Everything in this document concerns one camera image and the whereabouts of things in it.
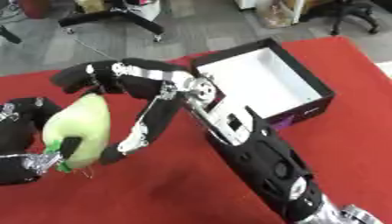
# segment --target white container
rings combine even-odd
[[[129,8],[138,16],[153,21],[161,12],[161,1],[157,0],[146,5],[129,5]]]

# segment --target floor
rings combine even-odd
[[[119,19],[78,25],[74,27],[76,33],[68,35],[57,25],[57,19],[72,8],[67,2],[53,7],[47,19],[7,24],[24,42],[13,45],[0,39],[0,75],[61,69],[108,58],[168,60],[267,37],[277,41],[326,37],[331,28],[331,21],[318,18],[289,28],[267,29],[254,11],[238,11],[233,0],[162,0],[162,7],[157,18],[166,29],[161,43],[153,43],[150,33]],[[348,18],[342,35],[348,36],[372,61],[392,60],[392,14],[376,7],[374,16],[381,24],[379,34],[368,35],[365,24]]]

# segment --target red mat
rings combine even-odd
[[[392,87],[376,66],[344,38],[283,45],[337,93],[325,114],[282,134],[340,205],[355,203],[392,223]],[[64,95],[53,72],[0,79],[0,101]],[[144,103],[108,96],[112,140],[129,131]],[[0,188],[0,223],[282,223],[225,166],[184,111],[150,148],[121,163],[94,168],[94,178],[51,171],[35,184]]]

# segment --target black forearm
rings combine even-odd
[[[260,117],[254,131],[238,146],[209,141],[228,166],[276,213],[292,223],[314,214],[322,192],[296,152]],[[296,188],[299,179],[304,183]]]

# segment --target wire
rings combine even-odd
[[[90,46],[90,45],[87,45],[86,43],[84,43],[83,41],[81,41],[81,40],[79,40],[79,39],[77,39],[77,38],[74,38],[73,40],[76,41],[77,43],[79,43],[79,44],[85,46],[86,48],[89,48],[90,50],[93,50],[94,52],[99,53],[100,55],[102,55],[102,56],[104,56],[104,57],[106,57],[106,58],[108,58],[108,59],[110,59],[110,60],[117,60],[117,61],[120,60],[120,59],[117,59],[117,58],[115,58],[115,57],[112,57],[112,56],[106,54],[105,52],[102,52],[102,51],[100,51],[100,50],[98,50],[98,49],[96,49],[96,48],[94,48],[94,47],[92,47],[92,46]]]

